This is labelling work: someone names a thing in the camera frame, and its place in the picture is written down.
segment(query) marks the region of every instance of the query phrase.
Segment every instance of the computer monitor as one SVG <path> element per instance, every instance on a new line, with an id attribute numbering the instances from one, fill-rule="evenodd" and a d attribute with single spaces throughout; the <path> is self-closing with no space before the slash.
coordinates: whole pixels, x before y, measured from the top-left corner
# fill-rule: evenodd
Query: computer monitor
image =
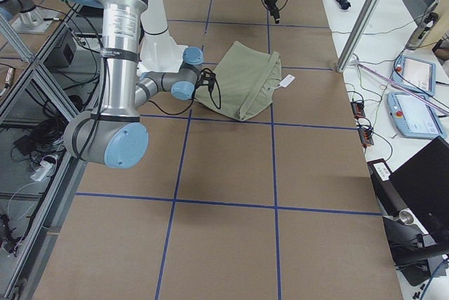
<path id="1" fill-rule="evenodd" d="M 436 137 L 389 179 L 435 242 L 449 242 L 449 144 Z"/>

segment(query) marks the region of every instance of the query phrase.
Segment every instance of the white desk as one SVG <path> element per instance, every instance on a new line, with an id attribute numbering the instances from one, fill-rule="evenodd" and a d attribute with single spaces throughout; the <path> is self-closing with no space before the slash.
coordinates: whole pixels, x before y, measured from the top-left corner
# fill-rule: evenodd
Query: white desk
<path id="1" fill-rule="evenodd" d="M 337 54 L 340 55 L 342 49 L 349 37 L 349 34 L 341 34 L 337 32 L 350 32 L 357 16 L 363 6 L 365 0 L 348 0 L 351 3 L 351 8 L 348 11 L 340 9 L 335 0 L 323 0 L 326 15 L 328 17 L 329 25 L 333 31 L 333 41 Z M 391 29 L 401 27 L 407 23 L 404 28 L 394 30 L 388 34 L 378 35 L 363 35 L 355 53 L 358 55 L 360 61 L 366 62 L 381 62 L 383 60 L 394 60 L 398 54 L 402 51 L 408 38 L 416 28 L 416 24 L 413 22 L 411 15 L 407 8 L 404 6 L 402 0 L 381 0 L 373 16 L 370 19 L 365 33 L 378 33 L 388 32 Z M 406 51 L 404 55 L 418 57 L 423 60 L 436 63 L 436 78 L 438 81 L 447 83 L 449 81 L 448 76 L 443 71 L 443 68 L 438 63 L 438 60 L 432 53 L 431 49 L 421 48 L 416 51 Z M 383 62 L 379 65 L 369 65 L 368 67 L 379 72 L 383 76 L 389 77 L 393 69 L 393 62 Z M 379 100 L 379 97 L 375 94 L 365 91 L 360 86 L 360 79 L 355 67 L 347 67 L 344 71 L 344 79 L 346 83 L 354 85 L 355 91 L 362 94 L 365 100 Z M 364 88 L 382 93 L 382 86 L 384 82 L 379 78 L 367 74 L 361 70 L 361 81 Z M 385 95 L 380 103 L 377 121 L 375 123 L 375 132 L 385 137 L 393 146 L 393 155 L 388 161 L 389 167 L 395 171 L 409 158 L 415 155 L 421 148 L 423 148 L 430 140 L 421 139 L 408 139 L 402 137 L 396 127 L 393 124 L 391 117 L 387 111 L 386 94 L 388 92 L 395 91 L 394 88 L 389 86 L 385 91 Z M 435 98 L 442 101 L 445 104 L 449 104 L 449 87 L 437 86 Z M 368 119 L 374 124 L 375 112 L 378 103 L 366 102 L 365 113 Z M 444 128 L 449 132 L 449 118 L 441 119 Z M 366 151 L 366 160 L 371 161 L 377 158 L 388 158 L 390 154 L 389 145 L 379 138 L 374 136 L 374 146 L 368 147 Z M 401 284 L 404 299 L 411 299 L 416 291 L 419 291 L 418 287 L 411 287 L 402 273 L 398 273 L 398 278 Z M 449 278 L 435 278 L 426 293 L 424 300 L 446 300 L 449 294 Z"/>

